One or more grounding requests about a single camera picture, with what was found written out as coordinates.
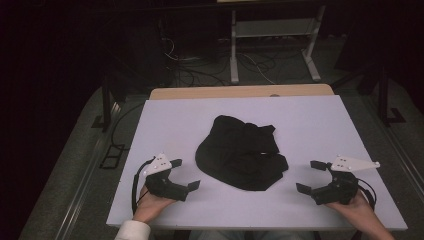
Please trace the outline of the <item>white board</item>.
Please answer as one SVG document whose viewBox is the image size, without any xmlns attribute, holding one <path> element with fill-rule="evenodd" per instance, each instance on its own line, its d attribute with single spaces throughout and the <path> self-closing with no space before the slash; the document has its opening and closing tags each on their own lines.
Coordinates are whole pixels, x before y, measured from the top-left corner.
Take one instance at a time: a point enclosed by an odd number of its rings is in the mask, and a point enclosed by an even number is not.
<svg viewBox="0 0 424 240">
<path fill-rule="evenodd" d="M 272 125 L 289 168 L 268 190 L 244 191 L 200 171 L 195 152 L 219 115 L 258 126 Z M 312 160 L 338 156 L 366 160 L 369 155 L 337 95 L 255 98 L 149 100 L 145 103 L 107 223 L 120 226 L 132 216 L 131 190 L 138 168 L 159 153 L 182 164 L 171 181 L 198 190 L 166 208 L 152 222 L 159 229 L 344 230 L 349 223 L 337 212 L 318 206 L 297 191 L 328 184 L 328 172 L 314 170 Z"/>
</svg>

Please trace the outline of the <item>white metal stand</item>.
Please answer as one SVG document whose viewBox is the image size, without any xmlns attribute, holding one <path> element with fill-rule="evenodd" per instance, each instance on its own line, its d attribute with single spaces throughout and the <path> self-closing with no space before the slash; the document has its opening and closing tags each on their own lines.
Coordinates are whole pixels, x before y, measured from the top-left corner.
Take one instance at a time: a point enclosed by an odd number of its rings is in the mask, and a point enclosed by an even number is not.
<svg viewBox="0 0 424 240">
<path fill-rule="evenodd" d="M 239 83 L 236 40 L 238 38 L 275 37 L 275 36 L 308 36 L 309 42 L 301 51 L 301 56 L 313 81 L 319 82 L 321 76 L 315 66 L 312 53 L 321 27 L 326 6 L 320 6 L 315 17 L 240 21 L 235 10 L 231 13 L 231 55 L 230 80 L 232 84 Z"/>
</svg>

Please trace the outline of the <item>wooden table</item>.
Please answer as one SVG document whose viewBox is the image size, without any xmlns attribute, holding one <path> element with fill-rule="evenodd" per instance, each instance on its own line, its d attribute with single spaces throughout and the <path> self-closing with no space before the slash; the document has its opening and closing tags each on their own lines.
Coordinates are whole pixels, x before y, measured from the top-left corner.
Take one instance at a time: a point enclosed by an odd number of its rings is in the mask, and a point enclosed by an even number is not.
<svg viewBox="0 0 424 240">
<path fill-rule="evenodd" d="M 290 84 L 157 88 L 151 92 L 150 100 L 200 99 L 200 98 L 243 98 L 270 96 L 327 96 L 333 95 L 327 84 Z"/>
</svg>

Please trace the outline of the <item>black pants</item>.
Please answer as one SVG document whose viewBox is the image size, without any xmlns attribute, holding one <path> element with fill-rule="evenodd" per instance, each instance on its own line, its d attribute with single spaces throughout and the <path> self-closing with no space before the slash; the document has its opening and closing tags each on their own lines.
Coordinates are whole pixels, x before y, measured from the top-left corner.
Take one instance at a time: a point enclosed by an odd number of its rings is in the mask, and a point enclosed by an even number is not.
<svg viewBox="0 0 424 240">
<path fill-rule="evenodd" d="M 257 126 L 232 116 L 215 118 L 195 153 L 198 168 L 230 186 L 266 191 L 289 169 L 274 139 L 273 125 Z"/>
</svg>

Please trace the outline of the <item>person's right hand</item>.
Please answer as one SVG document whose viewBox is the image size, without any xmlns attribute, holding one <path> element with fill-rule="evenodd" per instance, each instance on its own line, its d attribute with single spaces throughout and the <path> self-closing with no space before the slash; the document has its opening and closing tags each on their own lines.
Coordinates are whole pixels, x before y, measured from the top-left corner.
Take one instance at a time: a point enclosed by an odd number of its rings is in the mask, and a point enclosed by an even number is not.
<svg viewBox="0 0 424 240">
<path fill-rule="evenodd" d="M 374 211 L 360 190 L 357 191 L 356 195 L 348 204 L 332 202 L 327 203 L 326 207 L 337 211 L 350 224 L 361 231 L 363 231 L 368 224 L 371 224 L 376 217 Z"/>
</svg>

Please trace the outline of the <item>black floor bracket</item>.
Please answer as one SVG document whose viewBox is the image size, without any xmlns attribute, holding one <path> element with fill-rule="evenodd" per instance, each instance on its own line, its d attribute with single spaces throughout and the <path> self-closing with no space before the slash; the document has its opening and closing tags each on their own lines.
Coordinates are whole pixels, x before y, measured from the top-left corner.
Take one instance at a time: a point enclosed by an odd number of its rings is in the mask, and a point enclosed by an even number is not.
<svg viewBox="0 0 424 240">
<path fill-rule="evenodd" d="M 116 169 L 119 165 L 119 162 L 124 150 L 125 150 L 124 144 L 110 145 L 99 165 L 99 168 L 100 169 Z"/>
</svg>

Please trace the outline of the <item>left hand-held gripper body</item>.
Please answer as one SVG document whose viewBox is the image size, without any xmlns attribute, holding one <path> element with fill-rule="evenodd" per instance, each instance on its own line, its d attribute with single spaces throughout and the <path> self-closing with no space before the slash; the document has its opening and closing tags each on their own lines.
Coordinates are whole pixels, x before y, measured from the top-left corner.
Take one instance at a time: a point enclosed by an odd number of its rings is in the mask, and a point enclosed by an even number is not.
<svg viewBox="0 0 424 240">
<path fill-rule="evenodd" d="M 187 186 L 173 183 L 169 179 L 170 173 L 174 169 L 171 161 L 164 153 L 157 155 L 143 171 L 144 185 L 152 195 L 157 197 L 185 201 L 189 193 Z"/>
</svg>

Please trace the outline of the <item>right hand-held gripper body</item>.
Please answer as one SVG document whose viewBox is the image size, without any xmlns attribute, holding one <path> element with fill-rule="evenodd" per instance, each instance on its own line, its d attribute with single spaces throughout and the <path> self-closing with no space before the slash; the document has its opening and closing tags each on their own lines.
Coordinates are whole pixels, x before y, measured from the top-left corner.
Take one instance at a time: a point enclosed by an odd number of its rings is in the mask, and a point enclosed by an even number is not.
<svg viewBox="0 0 424 240">
<path fill-rule="evenodd" d="M 367 184 L 369 189 L 360 186 L 360 179 L 354 175 L 354 172 L 379 168 L 379 162 L 338 155 L 333 162 L 327 162 L 327 164 L 329 168 L 326 171 L 331 174 L 331 182 L 324 187 L 312 189 L 311 192 L 311 197 L 317 205 L 332 202 L 348 204 L 358 190 L 366 195 L 370 205 L 376 204 L 375 190 L 369 184 Z"/>
</svg>

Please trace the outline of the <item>person's left hand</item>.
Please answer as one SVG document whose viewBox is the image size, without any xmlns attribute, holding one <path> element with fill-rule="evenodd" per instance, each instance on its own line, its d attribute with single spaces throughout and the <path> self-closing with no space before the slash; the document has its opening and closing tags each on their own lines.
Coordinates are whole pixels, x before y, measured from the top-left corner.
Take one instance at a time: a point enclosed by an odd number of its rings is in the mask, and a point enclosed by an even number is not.
<svg viewBox="0 0 424 240">
<path fill-rule="evenodd" d="M 133 220 L 143 223 L 149 223 L 157 218 L 162 211 L 169 205 L 175 203 L 175 200 L 157 197 L 152 195 L 146 186 L 140 191 L 136 212 Z"/>
</svg>

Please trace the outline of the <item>black metal stand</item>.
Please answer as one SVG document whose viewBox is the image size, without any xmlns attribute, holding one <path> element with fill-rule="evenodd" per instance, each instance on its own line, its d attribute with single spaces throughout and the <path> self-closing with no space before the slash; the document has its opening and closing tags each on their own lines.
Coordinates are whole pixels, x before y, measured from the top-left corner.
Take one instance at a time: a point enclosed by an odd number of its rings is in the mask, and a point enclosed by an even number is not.
<svg viewBox="0 0 424 240">
<path fill-rule="evenodd" d="M 101 85 L 102 114 L 95 117 L 92 127 L 106 132 L 111 124 L 113 104 L 123 102 L 125 96 L 125 85 L 116 77 L 105 75 Z"/>
<path fill-rule="evenodd" d="M 377 113 L 383 124 L 386 127 L 390 127 L 393 123 L 405 123 L 405 118 L 397 108 L 388 108 L 389 79 L 384 66 L 381 64 L 365 64 L 334 83 L 331 83 L 330 87 L 335 90 L 359 76 L 362 76 L 362 80 L 357 86 L 357 92 L 360 95 L 370 95 L 375 87 L 378 87 Z"/>
</svg>

